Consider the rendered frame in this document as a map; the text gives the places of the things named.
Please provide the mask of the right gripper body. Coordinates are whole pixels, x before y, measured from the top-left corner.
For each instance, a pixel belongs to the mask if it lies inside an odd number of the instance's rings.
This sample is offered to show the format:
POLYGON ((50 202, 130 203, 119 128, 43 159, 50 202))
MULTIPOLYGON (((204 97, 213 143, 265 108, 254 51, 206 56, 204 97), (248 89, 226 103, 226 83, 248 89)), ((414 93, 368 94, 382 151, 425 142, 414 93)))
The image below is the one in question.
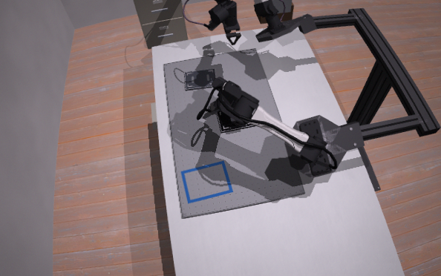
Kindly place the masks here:
MULTIPOLYGON (((209 21, 210 26, 214 27, 215 24, 213 23, 212 20, 209 21)), ((223 28, 225 30, 225 34, 226 37, 232 37, 232 36, 237 36, 237 33, 230 33, 231 30, 240 30, 240 26, 238 24, 238 20, 237 20, 237 14, 235 16, 230 16, 228 19, 225 20, 225 24, 224 21, 223 23, 223 28)))

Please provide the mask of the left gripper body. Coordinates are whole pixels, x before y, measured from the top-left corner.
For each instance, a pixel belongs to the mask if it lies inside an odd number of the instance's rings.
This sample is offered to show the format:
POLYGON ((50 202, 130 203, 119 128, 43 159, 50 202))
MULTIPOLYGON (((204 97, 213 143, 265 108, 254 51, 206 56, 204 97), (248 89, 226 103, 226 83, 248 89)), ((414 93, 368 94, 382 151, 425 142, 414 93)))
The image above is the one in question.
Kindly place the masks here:
MULTIPOLYGON (((217 110, 217 108, 214 106, 214 103, 215 103, 215 101, 212 102, 212 103, 210 104, 210 106, 211 106, 211 111, 212 111, 212 112, 215 111, 215 110, 217 110)), ((234 105, 232 106, 233 108, 235 107, 235 104, 236 104, 236 102, 235 102, 234 105)), ((232 117, 230 117, 230 119, 231 119, 231 122, 236 122, 236 120, 234 120, 232 117)))

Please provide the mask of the blue tape outline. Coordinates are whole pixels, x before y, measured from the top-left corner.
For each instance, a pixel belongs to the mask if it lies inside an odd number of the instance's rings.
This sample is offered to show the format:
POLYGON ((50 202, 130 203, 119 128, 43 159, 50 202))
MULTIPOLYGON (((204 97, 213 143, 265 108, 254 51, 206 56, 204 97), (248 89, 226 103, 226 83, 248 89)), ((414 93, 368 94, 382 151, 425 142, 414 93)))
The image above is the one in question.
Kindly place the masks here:
POLYGON ((228 194, 228 193, 233 192, 224 161, 212 163, 212 164, 209 164, 209 165, 204 165, 204 166, 197 167, 197 168, 192 168, 192 169, 185 170, 185 171, 181 171, 181 175, 182 175, 182 178, 183 178, 183 184, 184 184, 184 188, 185 188, 185 192, 186 192, 186 198, 187 198, 188 203, 193 203, 193 202, 197 202, 197 201, 200 201, 200 200, 205 200, 205 199, 209 199, 209 198, 212 198, 212 197, 216 197, 216 196, 220 196, 220 195, 223 195, 223 194, 228 194), (223 192, 220 192, 220 193, 217 193, 217 194, 212 194, 212 195, 209 195, 209 196, 200 197, 200 198, 197 198, 197 199, 190 200, 189 191, 188 191, 188 188, 187 188, 186 178, 185 178, 184 174, 188 173, 188 172, 191 172, 191 171, 196 171, 196 170, 200 170, 200 169, 203 169, 203 168, 208 168, 208 167, 212 167, 212 166, 220 165, 220 164, 222 164, 222 166, 223 166, 223 170, 224 170, 224 174, 226 176, 226 181, 228 183, 229 190, 228 191, 223 191, 223 192))

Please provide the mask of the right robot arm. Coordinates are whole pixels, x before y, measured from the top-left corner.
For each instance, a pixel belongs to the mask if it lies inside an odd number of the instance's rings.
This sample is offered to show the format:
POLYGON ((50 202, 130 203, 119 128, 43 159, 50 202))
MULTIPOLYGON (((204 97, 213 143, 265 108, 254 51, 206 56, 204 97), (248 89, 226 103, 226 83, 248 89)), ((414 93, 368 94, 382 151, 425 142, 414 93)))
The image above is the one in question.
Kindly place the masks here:
MULTIPOLYGON (((215 23, 214 27, 208 28, 208 30, 213 31, 220 23, 228 19, 230 16, 235 16, 237 14, 237 3, 230 0, 215 0, 218 4, 209 10, 210 18, 215 23), (227 4, 228 3, 228 4, 227 4)), ((267 28, 272 34, 286 30, 279 17, 278 10, 272 3, 272 0, 254 0, 254 8, 259 16, 266 17, 267 28)))

